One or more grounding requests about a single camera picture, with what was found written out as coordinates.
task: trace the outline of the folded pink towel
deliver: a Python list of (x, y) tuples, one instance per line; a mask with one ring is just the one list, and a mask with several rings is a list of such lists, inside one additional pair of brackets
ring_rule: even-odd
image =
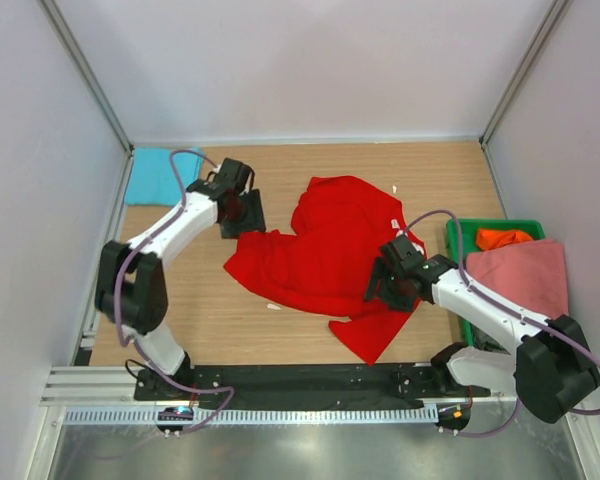
[(549, 318), (569, 314), (564, 247), (555, 240), (471, 253), (467, 270), (484, 286), (529, 310)]

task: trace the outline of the wall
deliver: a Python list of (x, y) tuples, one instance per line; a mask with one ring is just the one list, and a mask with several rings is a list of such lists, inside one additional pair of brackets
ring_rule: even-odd
[(0, 480), (67, 364), (124, 155), (38, 4), (0, 0)]
[(477, 138), (549, 0), (58, 0), (131, 139)]
[(600, 356), (600, 0), (573, 2), (490, 150), (507, 214), (564, 242), (571, 313)]

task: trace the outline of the blue towel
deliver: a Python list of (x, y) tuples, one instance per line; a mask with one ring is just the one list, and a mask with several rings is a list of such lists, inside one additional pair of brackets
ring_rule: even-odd
[[(192, 150), (202, 153), (199, 148)], [(169, 153), (171, 150), (164, 148), (135, 149), (131, 178), (124, 197), (127, 205), (172, 207), (180, 201), (180, 189), (169, 163)], [(190, 153), (179, 153), (175, 162), (186, 188), (200, 175), (203, 160)]]

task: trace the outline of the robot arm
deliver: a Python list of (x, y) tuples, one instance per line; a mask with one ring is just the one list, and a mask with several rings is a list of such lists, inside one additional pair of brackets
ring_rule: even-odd
[[(122, 263), (141, 243), (133, 258), (120, 298), (122, 329), (144, 356), (176, 382), (191, 385), (189, 355), (173, 338), (164, 321), (168, 298), (164, 270), (200, 233), (219, 223), (222, 238), (237, 238), (248, 231), (264, 232), (260, 191), (253, 189), (254, 172), (242, 162), (227, 158), (206, 180), (187, 188), (185, 205), (178, 204), (145, 232), (122, 244), (110, 241), (102, 249), (96, 284), (96, 308), (114, 322), (114, 286)], [(180, 216), (173, 221), (179, 210)], [(165, 224), (169, 227), (156, 234)]]
[[(597, 367), (580, 352), (525, 322), (546, 324), (589, 346), (578, 323), (563, 315), (548, 319), (478, 284), (442, 255), (425, 259), (406, 235), (380, 249), (370, 289), (389, 305), (413, 305), (419, 297), (466, 318), (498, 341), (508, 354), (454, 345), (443, 355), (450, 376), (461, 385), (517, 394), (536, 417), (554, 423), (600, 386)], [(480, 285), (478, 295), (472, 288)]]

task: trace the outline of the plastic crate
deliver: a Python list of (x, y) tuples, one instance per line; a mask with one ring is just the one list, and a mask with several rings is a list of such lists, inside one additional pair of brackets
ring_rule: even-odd
[[(476, 234), (479, 228), (490, 228), (492, 230), (522, 230), (531, 235), (534, 240), (542, 240), (546, 238), (542, 225), (535, 220), (503, 220), (493, 218), (460, 218), (460, 228), (462, 230), (463, 240), (463, 259), (467, 259), (467, 255), (481, 250), (476, 245)], [(447, 249), (451, 253), (451, 258), (455, 262), (458, 259), (458, 232), (456, 224), (453, 220), (447, 222)], [(475, 327), (462, 319), (462, 330), (465, 340), (471, 346), (475, 345), (473, 329)]]

